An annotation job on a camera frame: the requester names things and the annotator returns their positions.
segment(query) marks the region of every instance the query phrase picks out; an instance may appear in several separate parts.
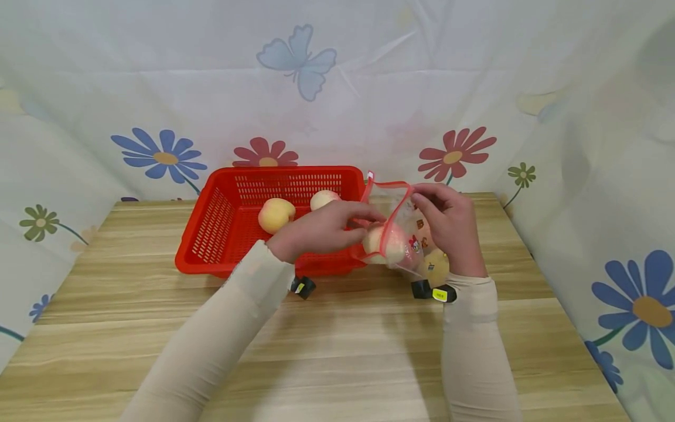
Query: blue butterfly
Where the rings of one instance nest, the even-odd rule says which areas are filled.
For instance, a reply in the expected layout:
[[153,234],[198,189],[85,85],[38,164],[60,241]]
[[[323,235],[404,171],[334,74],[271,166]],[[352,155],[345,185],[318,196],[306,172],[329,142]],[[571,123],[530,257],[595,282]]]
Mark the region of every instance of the blue butterfly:
[[283,70],[292,73],[284,76],[293,76],[293,82],[298,79],[298,91],[306,101],[314,101],[321,92],[326,78],[323,76],[335,66],[338,52],[335,49],[326,49],[312,57],[307,53],[309,41],[312,39],[314,28],[311,25],[296,26],[293,35],[288,37],[288,44],[281,38],[275,38],[271,43],[263,46],[263,50],[256,54],[261,65],[268,69]]

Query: basket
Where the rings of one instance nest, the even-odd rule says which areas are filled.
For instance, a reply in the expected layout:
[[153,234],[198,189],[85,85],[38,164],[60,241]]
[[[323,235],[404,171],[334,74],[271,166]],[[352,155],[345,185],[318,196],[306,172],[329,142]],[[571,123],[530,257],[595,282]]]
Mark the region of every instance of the basket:
[[[365,189],[363,174],[348,166],[231,167],[213,172],[192,210],[175,266],[185,274],[228,277],[257,240],[271,237],[258,224],[265,201],[290,201],[298,219],[310,211],[314,193],[324,189],[345,201],[359,201]],[[345,249],[328,255],[302,255],[296,262],[296,273],[337,275],[364,266]]]

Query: wood grain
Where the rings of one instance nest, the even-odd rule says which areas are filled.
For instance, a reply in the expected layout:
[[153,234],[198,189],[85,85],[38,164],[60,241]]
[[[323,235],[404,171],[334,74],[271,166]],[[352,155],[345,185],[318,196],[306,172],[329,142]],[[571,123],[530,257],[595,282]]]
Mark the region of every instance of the wood grain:
[[[492,194],[472,195],[527,421],[627,421]],[[194,203],[118,203],[0,376],[3,421],[115,421],[222,280],[173,265]],[[441,305],[370,266],[289,296],[204,421],[445,421]]]

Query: green flower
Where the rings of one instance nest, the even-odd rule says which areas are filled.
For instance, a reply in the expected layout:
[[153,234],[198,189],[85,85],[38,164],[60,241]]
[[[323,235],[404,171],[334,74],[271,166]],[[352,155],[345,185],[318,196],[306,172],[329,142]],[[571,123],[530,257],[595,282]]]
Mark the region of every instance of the green flower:
[[26,214],[31,218],[19,221],[19,226],[30,227],[24,234],[26,239],[41,242],[45,239],[45,232],[56,233],[56,225],[59,224],[59,219],[56,218],[55,212],[48,213],[47,208],[38,204],[35,205],[35,208],[26,207]]
[[529,188],[530,183],[537,178],[535,176],[535,166],[527,168],[525,163],[520,163],[520,167],[509,167],[508,175],[516,178],[516,184],[521,188]]

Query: yellow label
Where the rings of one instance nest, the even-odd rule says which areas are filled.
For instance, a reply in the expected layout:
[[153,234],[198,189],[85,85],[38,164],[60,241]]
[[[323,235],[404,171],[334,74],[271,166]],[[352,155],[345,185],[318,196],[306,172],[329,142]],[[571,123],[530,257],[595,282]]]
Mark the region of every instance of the yellow label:
[[448,301],[448,292],[446,292],[445,290],[433,289],[431,291],[431,295],[433,296],[434,299],[439,300],[441,302]]

